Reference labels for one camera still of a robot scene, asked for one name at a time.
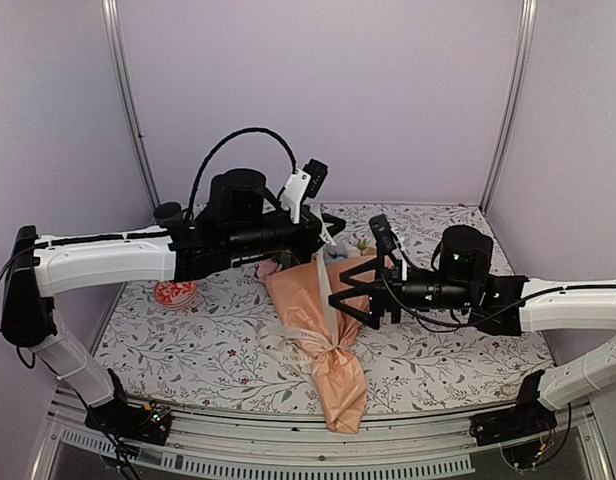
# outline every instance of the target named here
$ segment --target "floral tablecloth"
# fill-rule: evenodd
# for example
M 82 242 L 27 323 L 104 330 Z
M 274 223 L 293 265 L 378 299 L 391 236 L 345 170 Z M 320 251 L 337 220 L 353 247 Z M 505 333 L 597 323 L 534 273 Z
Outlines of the floral tablecloth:
M 422 266 L 449 225 L 467 224 L 492 235 L 474 207 L 373 204 L 325 205 L 324 210 L 346 219 L 336 240 L 351 251 L 358 240 L 372 239 L 370 217 L 387 214 Z M 497 244 L 492 263 L 494 273 L 511 273 Z M 255 269 L 244 266 L 200 281 L 196 299 L 183 312 L 154 301 L 154 282 L 128 284 L 96 358 L 113 368 L 133 395 L 222 409 L 320 414 L 312 385 L 276 364 L 255 340 L 259 328 L 279 323 Z M 445 315 L 437 316 L 445 320 Z M 552 364 L 537 334 L 490 337 L 475 329 L 436 334 L 411 322 L 379 331 L 365 327 L 352 351 L 366 374 L 367 415 L 512 400 L 527 373 Z

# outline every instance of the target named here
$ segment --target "small bowl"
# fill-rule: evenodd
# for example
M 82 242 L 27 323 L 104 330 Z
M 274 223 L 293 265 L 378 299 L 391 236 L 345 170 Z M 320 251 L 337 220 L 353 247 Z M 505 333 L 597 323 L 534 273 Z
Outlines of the small bowl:
M 171 310 L 183 310 L 197 296 L 197 282 L 159 282 L 154 294 L 158 304 Z

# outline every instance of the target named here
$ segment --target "orange wrapping paper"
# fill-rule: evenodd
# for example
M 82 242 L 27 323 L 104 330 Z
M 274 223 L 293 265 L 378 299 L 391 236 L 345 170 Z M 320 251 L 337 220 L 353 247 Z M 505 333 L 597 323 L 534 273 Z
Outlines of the orange wrapping paper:
M 372 257 L 354 257 L 326 267 L 333 292 L 346 288 L 339 274 Z M 359 275 L 369 281 L 373 272 Z M 331 345 L 295 340 L 301 349 L 313 359 L 312 379 L 324 411 L 326 425 L 337 433 L 358 433 L 361 417 L 366 408 L 366 378 L 361 364 L 347 347 L 355 342 L 361 324 L 341 312 L 337 312 L 339 343 L 332 344 L 322 311 L 317 263 L 299 265 L 271 275 L 266 287 L 275 304 L 281 322 L 287 327 L 296 327 L 323 335 Z M 368 298 L 357 297 L 346 301 L 361 310 L 368 310 Z

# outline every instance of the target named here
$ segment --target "purple backdrop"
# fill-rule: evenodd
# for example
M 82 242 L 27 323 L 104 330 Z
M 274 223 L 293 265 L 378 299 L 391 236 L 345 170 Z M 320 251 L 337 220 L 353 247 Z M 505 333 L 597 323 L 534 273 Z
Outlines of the purple backdrop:
M 479 201 L 512 72 L 521 2 L 120 2 L 133 92 L 163 199 L 245 126 L 277 130 L 300 166 L 330 166 L 320 199 Z M 206 176 L 252 166 L 277 190 L 271 139 L 225 148 Z M 207 183 L 200 199 L 207 195 Z

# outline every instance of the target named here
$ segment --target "black cable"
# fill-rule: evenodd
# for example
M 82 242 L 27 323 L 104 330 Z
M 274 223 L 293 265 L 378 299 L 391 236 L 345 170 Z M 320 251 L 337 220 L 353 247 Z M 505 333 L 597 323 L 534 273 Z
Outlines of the black cable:
M 518 471 L 520 471 L 520 472 L 524 472 L 524 471 L 527 471 L 527 470 L 533 470 L 533 469 L 535 469 L 535 468 L 537 468 L 537 467 L 541 467 L 541 466 L 543 466 L 543 465 L 547 464 L 548 462 L 550 462 L 550 461 L 554 460 L 554 459 L 557 457 L 557 455 L 559 455 L 559 453 L 560 453 L 560 452 L 563 450 L 563 448 L 566 446 L 566 442 L 568 441 L 568 436 L 569 436 L 569 434 L 570 434 L 571 427 L 572 427 L 572 405 L 569 403 L 569 404 L 568 404 L 568 424 L 566 425 L 566 432 L 564 433 L 564 436 L 563 436 L 563 438 L 561 439 L 561 443 L 559 444 L 559 446 L 557 447 L 557 449 L 553 452 L 553 454 L 552 454 L 550 457 L 545 458 L 545 457 L 543 457 L 543 456 L 542 456 L 542 457 L 539 459 L 539 461 L 538 461 L 537 463 L 535 463 L 534 465 L 533 465 L 533 463 L 532 463 L 532 459 L 531 459 L 531 460 L 530 460 L 530 461 L 526 464 L 526 466 L 521 467 L 521 468 L 516 468 L 516 470 L 518 470 Z
M 386 287 L 386 290 L 388 290 L 388 293 L 390 294 L 390 296 L 393 298 L 393 300 L 395 302 L 397 302 L 397 304 L 404 309 L 406 312 L 410 313 L 415 320 L 417 320 L 417 322 L 419 323 L 419 325 L 421 326 L 421 328 L 423 328 L 424 330 L 430 332 L 430 333 L 452 333 L 452 332 L 456 332 L 457 329 L 459 328 L 456 325 L 453 325 L 453 329 L 451 330 L 433 330 L 430 327 L 427 327 L 426 325 L 423 324 L 422 320 L 428 321 L 428 320 L 432 320 L 429 317 L 426 317 L 422 314 L 420 314 L 419 312 L 415 311 L 415 310 L 411 310 L 410 308 L 408 308 L 407 306 L 405 306 L 401 300 L 399 300 L 399 298 L 397 298 L 397 295 L 395 294 L 395 292 L 392 291 L 392 288 L 390 288 L 390 285 L 388 284 L 388 280 L 386 280 L 386 276 L 384 275 L 384 271 L 381 271 L 381 280 L 384 282 L 384 286 Z
M 459 325 L 461 325 L 461 320 L 459 320 L 457 318 L 457 315 L 455 314 L 454 310 L 450 310 L 450 318 L 452 318 L 455 322 L 457 322 Z
M 482 323 L 489 322 L 490 320 L 493 320 L 493 319 L 497 318 L 502 313 L 507 312 L 511 308 L 514 308 L 514 307 L 516 307 L 518 305 L 521 305 L 522 303 L 525 303 L 528 300 L 532 300 L 533 298 L 541 297 L 541 296 L 547 295 L 549 293 L 557 293 L 557 292 L 564 292 L 565 293 L 566 291 L 571 291 L 571 290 L 616 290 L 616 283 L 611 283 L 611 284 L 564 285 L 564 286 L 560 286 L 560 287 L 547 288 L 545 290 L 540 290 L 538 292 L 531 293 L 530 295 L 526 295 L 525 297 L 522 297 L 519 300 L 516 300 L 513 303 L 510 303 L 510 304 L 506 305 L 505 307 L 500 308 L 495 313 L 492 313 L 492 314 L 487 315 L 487 316 L 485 316 L 483 318 L 480 318 L 479 320 L 475 320 L 474 322 L 466 322 L 466 323 L 462 323 L 460 325 L 456 325 L 454 323 L 441 322 L 439 320 L 435 320 L 434 318 L 427 317 L 427 316 L 422 315 L 421 313 L 411 309 L 410 307 L 405 305 L 401 300 L 399 300 L 397 295 L 392 291 L 392 288 L 390 288 L 390 286 L 388 285 L 388 281 L 386 280 L 386 277 L 384 275 L 383 270 L 381 271 L 381 278 L 382 278 L 382 280 L 384 282 L 384 285 L 386 286 L 386 289 L 388 290 L 388 293 L 390 293 L 390 295 L 392 296 L 393 300 L 395 300 L 397 302 L 397 305 L 399 305 L 404 311 L 408 312 L 410 315 L 412 315 L 415 318 L 421 319 L 421 320 L 423 320 L 425 322 L 428 322 L 428 323 L 431 323 L 433 325 L 437 325 L 438 327 L 448 327 L 448 328 L 455 328 L 455 329 L 456 328 L 475 327 L 477 325 L 481 325 Z
M 415 271 L 419 271 L 419 272 L 423 271 L 424 270 L 423 268 L 418 267 L 417 265 L 415 265 L 415 263 L 412 260 L 410 260 L 410 257 L 406 253 L 406 249 L 402 245 L 401 240 L 399 240 L 399 237 L 397 236 L 397 234 L 395 232 L 392 232 L 392 236 L 395 239 L 395 243 L 397 244 L 399 253 L 401 253 L 401 256 L 403 257 L 403 259 L 406 260 L 406 263 L 408 264 L 408 266 L 410 266 L 410 268 L 412 268 Z
M 17 347 L 16 350 L 17 350 L 17 356 L 19 357 L 19 361 L 23 363 L 24 367 L 26 367 L 28 370 L 32 370 L 33 368 L 35 368 L 35 361 L 37 360 L 37 355 L 33 353 L 32 360 L 30 361 L 30 363 L 28 363 L 21 353 L 21 348 Z
M 439 256 L 440 252 L 441 252 L 441 243 L 435 247 L 435 251 L 432 252 L 432 257 L 430 257 L 430 269 L 433 272 L 437 271 L 437 267 L 435 266 L 435 260 L 437 260 L 437 257 Z
M 113 437 L 113 435 L 111 435 L 108 432 L 108 430 L 104 428 L 104 426 L 101 424 L 101 422 L 97 418 L 97 415 L 92 411 L 92 408 L 90 407 L 90 405 L 86 403 L 84 398 L 79 394 L 79 392 L 77 392 L 77 390 L 75 390 L 75 394 L 77 395 L 77 398 L 79 398 L 79 400 L 81 401 L 81 404 L 86 409 L 86 413 L 90 414 L 91 418 L 95 421 L 95 423 L 99 427 L 99 430 L 101 431 L 101 433 L 103 433 L 106 439 L 112 444 L 113 449 L 115 451 L 115 457 L 117 458 L 117 464 L 123 465 L 117 471 L 121 473 L 126 480 L 133 480 L 124 471 L 124 468 L 128 468 L 128 470 L 130 470 L 130 472 L 133 474 L 134 480 L 141 480 L 141 478 L 139 477 L 139 474 L 137 473 L 135 468 L 130 463 L 130 460 L 128 460 L 128 455 L 126 455 L 126 452 L 124 452 L 122 449 L 122 447 L 124 446 L 124 442 L 122 442 L 119 439 L 119 437 Z
M 186 209 L 186 221 L 190 221 L 190 219 L 192 219 L 195 198 L 197 197 L 197 190 L 199 190 L 199 182 L 201 181 L 201 175 L 204 173 L 204 170 L 206 170 L 206 167 L 208 166 L 208 163 L 210 162 L 212 157 L 214 157 L 215 154 L 219 151 L 219 149 L 223 147 L 226 143 L 228 143 L 230 140 L 246 133 L 265 133 L 266 135 L 269 135 L 275 140 L 277 140 L 277 142 L 281 144 L 281 146 L 288 154 L 288 157 L 290 158 L 290 164 L 292 165 L 293 173 L 297 171 L 297 160 L 295 159 L 295 154 L 292 153 L 290 146 L 283 138 L 281 138 L 278 133 L 275 133 L 265 127 L 248 127 L 237 130 L 236 132 L 232 132 L 230 135 L 224 137 L 217 145 L 213 147 L 213 149 L 206 156 L 206 158 L 204 158 L 204 161 L 201 163 L 199 170 L 197 170 L 197 175 L 195 176 L 195 181 L 192 184 L 192 190 L 190 192 L 190 199 L 188 200 L 188 208 Z
M 566 425 L 566 433 L 564 433 L 564 438 L 561 439 L 561 443 L 557 447 L 557 450 L 555 450 L 550 457 L 546 458 L 545 460 L 544 460 L 544 457 L 542 457 L 539 460 L 539 462 L 536 465 L 537 467 L 545 465 L 546 463 L 552 461 L 557 455 L 559 455 L 559 453 L 566 446 L 566 441 L 568 441 L 568 435 L 570 434 L 571 427 L 572 427 L 572 405 L 569 403 L 568 404 L 568 424 Z
M 17 252 L 15 255 L 11 256 L 8 261 L 4 264 L 3 267 L 1 267 L 0 270 L 0 283 L 1 280 L 4 278 L 4 275 L 6 274 L 6 272 L 8 272 L 8 269 L 10 268 L 10 266 L 15 262 L 15 260 L 17 260 L 20 256 L 22 256 L 24 253 L 28 253 L 32 250 L 35 250 L 37 248 L 46 248 L 48 246 L 48 243 L 44 242 L 44 243 L 40 243 L 37 245 L 33 245 L 32 247 L 28 247 L 28 248 L 24 248 L 23 250 L 21 250 L 20 252 Z

